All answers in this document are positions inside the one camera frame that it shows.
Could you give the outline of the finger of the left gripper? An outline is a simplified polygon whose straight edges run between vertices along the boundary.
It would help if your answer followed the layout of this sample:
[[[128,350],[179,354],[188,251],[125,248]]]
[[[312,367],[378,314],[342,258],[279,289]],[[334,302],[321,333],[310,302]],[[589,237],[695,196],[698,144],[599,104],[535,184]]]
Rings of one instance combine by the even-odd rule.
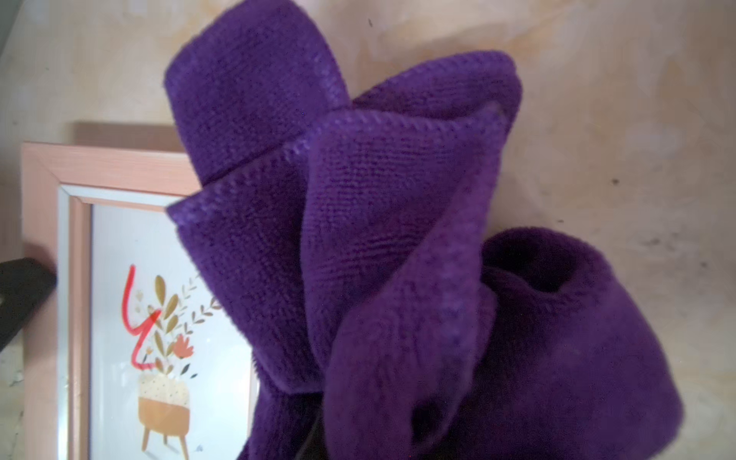
[[[57,276],[33,258],[3,262],[0,268],[1,350],[29,323],[54,292]]]

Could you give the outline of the pink picture frame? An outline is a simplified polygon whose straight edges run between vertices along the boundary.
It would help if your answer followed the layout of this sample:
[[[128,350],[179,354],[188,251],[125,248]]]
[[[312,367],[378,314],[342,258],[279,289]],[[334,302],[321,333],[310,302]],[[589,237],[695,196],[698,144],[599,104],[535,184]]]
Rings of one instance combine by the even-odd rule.
[[[29,459],[234,459],[251,350],[181,246],[182,153],[28,143],[22,239],[57,274],[24,332]]]

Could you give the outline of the purple microfiber cloth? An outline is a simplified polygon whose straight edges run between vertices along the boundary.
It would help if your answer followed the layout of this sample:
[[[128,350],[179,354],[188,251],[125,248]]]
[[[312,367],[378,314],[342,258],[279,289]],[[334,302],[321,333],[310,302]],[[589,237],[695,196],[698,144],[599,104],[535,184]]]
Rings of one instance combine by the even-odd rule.
[[[360,97],[291,1],[245,1],[172,61],[201,188],[168,210],[253,350],[245,459],[648,459],[682,400],[595,248],[485,237],[521,105],[498,51]]]

